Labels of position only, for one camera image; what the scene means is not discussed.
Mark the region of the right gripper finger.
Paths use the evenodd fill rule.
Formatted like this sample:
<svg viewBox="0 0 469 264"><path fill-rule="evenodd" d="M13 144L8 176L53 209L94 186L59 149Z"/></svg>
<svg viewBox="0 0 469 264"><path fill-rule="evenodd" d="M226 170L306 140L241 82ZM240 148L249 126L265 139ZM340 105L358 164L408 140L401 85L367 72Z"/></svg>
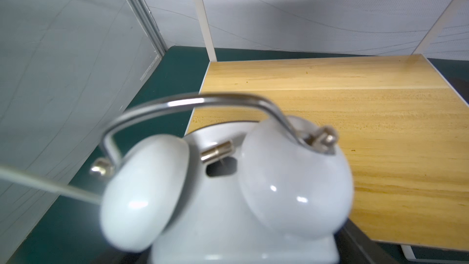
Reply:
<svg viewBox="0 0 469 264"><path fill-rule="evenodd" d="M350 219L335 234L341 264L398 264Z"/></svg>

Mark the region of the white twin-bell alarm clock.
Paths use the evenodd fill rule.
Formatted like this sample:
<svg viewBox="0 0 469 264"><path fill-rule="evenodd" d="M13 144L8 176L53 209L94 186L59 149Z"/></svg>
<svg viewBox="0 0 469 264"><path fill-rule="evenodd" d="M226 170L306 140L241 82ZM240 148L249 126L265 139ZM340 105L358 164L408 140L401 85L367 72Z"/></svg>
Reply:
<svg viewBox="0 0 469 264"><path fill-rule="evenodd" d="M119 131L203 106L240 106L261 122L149 136L122 154ZM336 264L334 235L354 200L338 133L251 94L155 100L115 118L100 147L114 169L100 205L107 241L151 264Z"/></svg>

